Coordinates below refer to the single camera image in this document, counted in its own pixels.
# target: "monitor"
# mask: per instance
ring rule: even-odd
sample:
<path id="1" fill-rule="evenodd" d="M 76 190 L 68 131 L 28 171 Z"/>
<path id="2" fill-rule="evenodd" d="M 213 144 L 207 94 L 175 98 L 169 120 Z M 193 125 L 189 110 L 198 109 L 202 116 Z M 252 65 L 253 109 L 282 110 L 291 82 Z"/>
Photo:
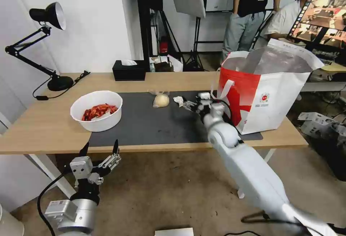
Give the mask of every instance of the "monitor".
<path id="1" fill-rule="evenodd" d="M 288 39 L 303 41 L 318 57 L 337 59 L 346 48 L 346 0 L 307 0 Z"/>

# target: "person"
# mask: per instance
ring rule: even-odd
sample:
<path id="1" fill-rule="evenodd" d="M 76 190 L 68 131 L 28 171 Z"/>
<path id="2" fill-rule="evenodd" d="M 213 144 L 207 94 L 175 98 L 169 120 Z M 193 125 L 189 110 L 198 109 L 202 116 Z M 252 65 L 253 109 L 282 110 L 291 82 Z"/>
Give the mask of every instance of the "person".
<path id="1" fill-rule="evenodd" d="M 258 40 L 260 45 L 256 44 L 255 48 L 264 47 L 267 44 L 266 41 L 263 41 L 263 38 L 267 40 L 271 38 L 277 40 L 279 38 L 286 38 L 306 1 L 307 0 L 296 0 L 281 8 L 264 29 Z"/>
<path id="2" fill-rule="evenodd" d="M 265 15 L 268 0 L 233 0 L 223 41 L 222 57 L 236 50 L 248 51 Z M 274 10 L 279 10 L 280 0 L 274 0 Z"/>

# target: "table leg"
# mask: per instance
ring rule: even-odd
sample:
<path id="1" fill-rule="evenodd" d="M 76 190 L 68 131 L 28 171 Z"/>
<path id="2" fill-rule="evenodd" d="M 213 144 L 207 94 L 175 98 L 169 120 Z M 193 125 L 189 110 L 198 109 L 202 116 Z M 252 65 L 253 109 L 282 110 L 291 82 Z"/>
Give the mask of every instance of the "table leg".
<path id="1" fill-rule="evenodd" d="M 46 173 L 46 175 L 51 180 L 54 180 L 59 175 L 61 175 L 58 168 L 53 164 L 53 162 L 49 159 L 47 155 L 30 154 L 30 157 L 43 170 L 43 172 Z M 76 193 L 76 191 L 64 177 L 59 179 L 59 181 L 56 182 L 56 185 L 68 198 L 70 198 L 74 193 Z"/>
<path id="2" fill-rule="evenodd" d="M 265 162 L 268 163 L 268 161 L 270 160 L 270 158 L 273 156 L 274 152 L 276 151 L 276 149 L 270 149 L 268 150 L 266 156 L 263 158 Z M 242 191 L 241 188 L 238 189 L 238 197 L 239 199 L 243 199 L 244 198 L 244 192 Z"/>

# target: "red snack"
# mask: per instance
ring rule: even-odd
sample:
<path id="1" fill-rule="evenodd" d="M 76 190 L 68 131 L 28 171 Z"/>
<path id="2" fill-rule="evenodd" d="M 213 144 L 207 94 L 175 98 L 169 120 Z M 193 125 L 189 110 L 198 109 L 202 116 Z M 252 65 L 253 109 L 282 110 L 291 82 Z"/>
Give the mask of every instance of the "red snack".
<path id="1" fill-rule="evenodd" d="M 110 112 L 110 114 L 113 114 L 116 110 L 118 110 L 116 106 L 111 106 L 109 104 L 99 104 L 91 109 L 85 110 L 82 121 L 91 121 L 95 117 L 101 117 L 108 111 Z"/>

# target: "robotic hand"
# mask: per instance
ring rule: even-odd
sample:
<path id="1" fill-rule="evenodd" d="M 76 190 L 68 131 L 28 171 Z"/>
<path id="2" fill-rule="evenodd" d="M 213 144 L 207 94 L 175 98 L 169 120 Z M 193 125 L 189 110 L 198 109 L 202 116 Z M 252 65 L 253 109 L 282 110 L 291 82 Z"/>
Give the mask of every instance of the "robotic hand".
<path id="1" fill-rule="evenodd" d="M 118 166 L 118 140 L 115 141 L 112 155 L 102 163 L 93 166 L 88 157 L 89 143 L 80 151 L 79 157 L 74 158 L 70 168 L 76 178 L 77 192 L 69 200 L 51 201 L 45 211 L 45 216 L 57 223 L 63 236 L 87 236 L 94 229 L 96 207 L 99 204 L 99 186 L 103 178 Z"/>
<path id="2" fill-rule="evenodd" d="M 197 102 L 184 101 L 184 108 L 196 112 L 208 131 L 208 140 L 220 154 L 226 169 L 247 199 L 264 210 L 272 221 L 284 221 L 292 235 L 306 229 L 311 235 L 337 235 L 326 223 L 293 207 L 282 181 L 257 151 L 246 145 L 234 126 L 224 122 L 225 106 L 200 93 Z"/>

